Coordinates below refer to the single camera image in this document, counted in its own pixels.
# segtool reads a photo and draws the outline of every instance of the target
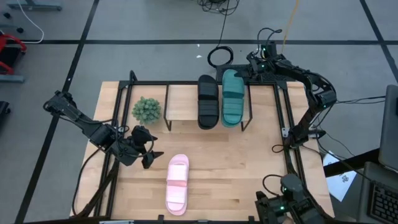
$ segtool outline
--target red chair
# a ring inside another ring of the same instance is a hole
[[[21,47],[7,46],[10,39]],[[21,40],[7,34],[0,35],[0,82],[24,82],[23,76],[15,75],[13,66],[25,52],[26,46]]]

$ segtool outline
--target laptop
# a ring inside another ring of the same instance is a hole
[[[398,170],[398,86],[387,86],[381,129],[379,162]]]

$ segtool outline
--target green slide sandal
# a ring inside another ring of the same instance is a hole
[[[244,83],[241,77],[235,77],[236,73],[228,69],[223,75],[221,122],[227,128],[237,126],[243,117]]]

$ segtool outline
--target wooden table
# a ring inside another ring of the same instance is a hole
[[[94,119],[112,117],[117,87],[118,82],[103,82]],[[290,82],[288,88],[294,121],[298,122],[308,107],[303,85]],[[163,85],[133,86],[129,111],[141,96],[155,98],[164,105],[165,89]],[[280,97],[284,102],[282,91]],[[154,150],[165,154],[147,170],[142,168],[139,160],[129,167],[120,166],[112,218],[156,220],[162,214],[166,220],[245,221],[252,215],[258,220],[254,201],[256,191],[266,192],[262,188],[262,178],[267,174],[284,175],[286,168],[283,153],[271,151],[273,145],[281,144],[273,87],[251,86],[251,98],[253,120],[245,132],[239,128],[225,128],[221,122],[211,130],[200,129],[196,121],[175,122],[171,131],[161,120],[146,126],[159,138]],[[282,109],[285,125],[289,126],[284,103]],[[137,124],[129,115],[127,125],[133,128]],[[318,150],[314,140],[305,145]],[[88,143],[85,159],[95,149]],[[167,165],[176,154],[186,154],[190,160],[188,208],[180,217],[171,215],[165,207]],[[301,148],[301,154],[309,190],[323,209],[334,216],[320,156],[305,148]],[[104,154],[98,153],[87,164],[76,198],[77,211],[82,210],[98,188],[103,161]],[[271,177],[266,180],[266,185],[271,191],[279,192],[279,181],[279,178]],[[102,214],[107,198],[106,192]]]

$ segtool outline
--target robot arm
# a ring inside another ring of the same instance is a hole
[[[138,157],[143,157],[142,165],[148,169],[154,159],[163,154],[163,152],[152,150],[146,151],[144,144],[147,141],[155,141],[157,138],[149,134],[145,127],[134,127],[131,136],[124,139],[124,131],[118,130],[118,127],[93,121],[78,110],[70,93],[56,91],[55,96],[48,100],[43,108],[53,116],[66,116],[82,130],[92,144],[105,153],[112,153],[125,166],[130,166]]]
[[[329,216],[312,197],[301,180],[294,174],[287,174],[280,179],[282,195],[267,198],[261,192],[256,192],[256,208],[262,224],[280,224],[290,212],[296,224],[327,224],[355,223],[338,221]]]
[[[308,141],[310,126],[313,120],[327,108],[331,108],[337,101],[336,90],[333,85],[323,76],[293,66],[282,54],[276,53],[275,43],[262,46],[262,58],[256,57],[252,52],[246,57],[249,61],[248,70],[251,81],[262,82],[262,76],[277,74],[292,78],[304,84],[305,94],[308,100],[308,110],[300,122],[289,130],[289,135],[284,141],[284,146],[295,148]]]

